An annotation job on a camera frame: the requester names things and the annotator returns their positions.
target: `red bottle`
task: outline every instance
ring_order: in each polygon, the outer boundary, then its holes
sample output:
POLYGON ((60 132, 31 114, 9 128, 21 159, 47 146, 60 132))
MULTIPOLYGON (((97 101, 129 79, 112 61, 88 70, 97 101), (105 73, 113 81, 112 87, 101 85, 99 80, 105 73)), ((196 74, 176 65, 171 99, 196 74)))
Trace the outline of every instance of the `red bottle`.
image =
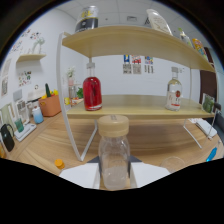
POLYGON ((99 110, 102 108, 101 84, 95 77, 95 63, 87 64, 87 74, 83 82, 83 98, 86 110, 99 110))

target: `red liquid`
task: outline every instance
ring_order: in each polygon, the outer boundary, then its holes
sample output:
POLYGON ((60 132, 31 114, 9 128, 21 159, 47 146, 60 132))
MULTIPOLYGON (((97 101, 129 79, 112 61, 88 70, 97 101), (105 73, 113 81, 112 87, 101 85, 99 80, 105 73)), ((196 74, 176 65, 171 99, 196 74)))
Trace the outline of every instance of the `red liquid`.
POLYGON ((83 97, 86 110, 102 108, 101 84, 98 78, 89 77, 84 80, 83 97))

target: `wooden table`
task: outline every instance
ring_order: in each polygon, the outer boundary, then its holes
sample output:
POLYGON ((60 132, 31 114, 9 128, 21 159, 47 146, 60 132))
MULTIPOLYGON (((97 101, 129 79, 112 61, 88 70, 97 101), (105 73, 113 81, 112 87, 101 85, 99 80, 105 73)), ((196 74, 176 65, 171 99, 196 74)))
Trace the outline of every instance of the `wooden table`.
MULTIPOLYGON (((183 122, 183 119, 131 120, 127 135, 131 155, 155 166, 160 166, 161 162, 169 156, 180 157, 185 161, 186 166, 205 162, 218 142, 219 136, 207 140, 206 146, 200 149, 183 128, 183 122)), ((94 120, 69 119, 69 123, 77 147, 82 153, 94 129, 94 120)), ((186 125, 200 144, 203 144, 206 139, 204 133, 190 121, 187 121, 186 125)), ((97 132, 84 161, 78 161, 69 141, 62 114, 59 113, 51 118, 44 117, 44 122, 37 124, 37 128, 22 142, 15 139, 16 146, 7 153, 7 158, 59 175, 59 170, 54 165, 55 159, 61 158, 67 168, 83 165, 98 155, 99 141, 100 136, 97 132)), ((222 156, 221 144, 214 159, 222 156)), ((102 181, 100 189, 105 189, 102 181)))

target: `wall shelf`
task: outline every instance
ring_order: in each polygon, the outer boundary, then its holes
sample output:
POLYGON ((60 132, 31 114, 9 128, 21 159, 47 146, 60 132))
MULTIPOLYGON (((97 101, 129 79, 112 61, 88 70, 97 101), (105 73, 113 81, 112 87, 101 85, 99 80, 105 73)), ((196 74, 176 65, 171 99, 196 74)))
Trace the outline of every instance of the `wall shelf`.
POLYGON ((86 57, 142 55, 173 61, 191 69, 215 72, 195 49, 176 37, 137 26, 98 27, 63 38, 62 45, 86 57))
POLYGON ((22 54, 19 56, 16 62, 40 60, 45 56, 46 54, 22 54))
POLYGON ((201 110, 201 104, 182 99, 179 111, 165 108, 165 96, 152 95, 103 95, 103 107, 97 111, 86 111, 84 102, 67 111, 68 118, 98 119, 105 115, 119 114, 129 119, 186 119, 214 117, 201 110))

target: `wall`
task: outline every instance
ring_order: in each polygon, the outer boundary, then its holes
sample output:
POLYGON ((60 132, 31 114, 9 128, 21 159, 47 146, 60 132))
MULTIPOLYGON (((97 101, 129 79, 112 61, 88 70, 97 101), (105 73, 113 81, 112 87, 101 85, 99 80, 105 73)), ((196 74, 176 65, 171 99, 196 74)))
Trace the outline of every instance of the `wall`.
MULTIPOLYGON (((8 54, 7 59, 11 59, 8 74, 8 94, 0 98, 0 108, 7 103, 13 102, 13 92, 22 89, 23 100, 27 101, 28 93, 34 90, 35 85, 45 88, 45 83, 49 84, 50 90, 57 89, 56 79, 56 50, 58 36, 63 31, 74 33, 75 20, 68 14, 53 9, 33 22, 28 36, 20 36, 17 41, 22 41, 19 51, 8 54), (39 32, 40 37, 45 39, 42 51, 46 57, 38 61, 28 61, 16 63, 20 53, 28 51, 33 47, 35 40, 30 39, 33 32, 39 32), (31 84, 19 87, 19 74, 24 71, 31 71, 31 84)), ((123 74, 123 55, 105 56, 93 58, 96 63, 96 76, 102 83, 102 94, 146 94, 146 95, 166 95, 167 83, 172 78, 171 67, 184 68, 184 73, 179 74, 179 80, 183 85, 183 97, 190 95, 190 69, 170 61, 154 58, 154 74, 144 71, 144 57, 142 59, 141 75, 123 74)), ((68 67, 76 66, 75 78, 77 83, 83 82, 86 78, 86 63, 88 58, 73 50, 62 47, 61 52, 61 74, 65 75, 68 67)), ((200 74, 198 70, 192 70, 192 99, 199 102, 200 95, 200 74)))
MULTIPOLYGON (((31 29, 29 35, 26 37, 20 36, 17 39, 17 41, 22 41, 19 51, 9 53, 5 59, 5 61, 11 59, 8 75, 8 94, 3 97, 0 96, 0 108, 10 102, 12 102, 14 106, 13 92, 18 89, 22 89, 23 100, 25 101, 27 101, 28 93, 34 90, 35 85, 38 85, 39 88, 45 88, 45 83, 48 83, 50 90, 58 89, 56 79, 56 50, 58 37, 63 31, 73 34, 75 31, 75 24, 76 22, 71 16, 60 10, 54 9, 42 15, 27 28, 31 29), (29 48, 32 49, 33 44, 36 41, 30 39, 33 32, 39 32, 40 37, 45 39, 45 43, 42 45, 42 51, 46 53, 46 57, 38 61, 16 63, 20 53, 24 53, 24 51, 26 53, 29 48), (18 77, 19 74, 24 71, 32 72, 31 84, 19 87, 18 77)), ((68 67, 76 65, 77 71, 75 74, 78 78, 79 74, 82 74, 83 66, 79 66, 82 64, 82 61, 83 56, 79 53, 67 48, 62 48, 61 74, 64 75, 68 67)))
POLYGON ((217 89, 218 89, 218 103, 221 104, 222 111, 224 111, 224 93, 223 93, 223 86, 224 86, 224 70, 219 58, 217 57, 215 51, 209 48, 209 52, 211 53, 215 70, 216 70, 216 78, 217 78, 217 89))
MULTIPOLYGON (((182 68, 183 73, 179 73, 179 80, 183 87, 183 97, 190 96, 190 69, 186 66, 153 58, 154 73, 146 73, 144 69, 145 59, 141 56, 142 74, 123 74, 123 55, 113 55, 96 57, 95 74, 100 79, 102 94, 139 94, 139 95, 159 95, 166 96, 167 83, 172 79, 171 67, 182 68)), ((88 63, 85 57, 84 66, 88 63)), ((192 97, 199 102, 200 97, 200 73, 199 70, 192 70, 192 97)))

